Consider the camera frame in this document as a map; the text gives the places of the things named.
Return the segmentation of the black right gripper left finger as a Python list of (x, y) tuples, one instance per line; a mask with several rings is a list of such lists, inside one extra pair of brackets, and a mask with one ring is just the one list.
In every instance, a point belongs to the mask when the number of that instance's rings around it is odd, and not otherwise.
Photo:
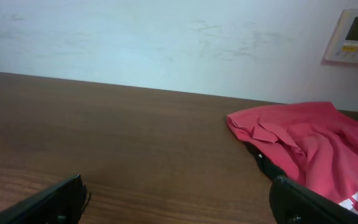
[(0, 212), (0, 224), (77, 224), (88, 189), (77, 174)]

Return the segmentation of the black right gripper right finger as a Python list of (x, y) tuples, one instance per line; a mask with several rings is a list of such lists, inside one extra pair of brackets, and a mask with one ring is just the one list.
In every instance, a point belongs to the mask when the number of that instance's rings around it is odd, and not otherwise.
[(278, 224), (358, 224), (358, 214), (285, 176), (273, 180), (269, 204)]

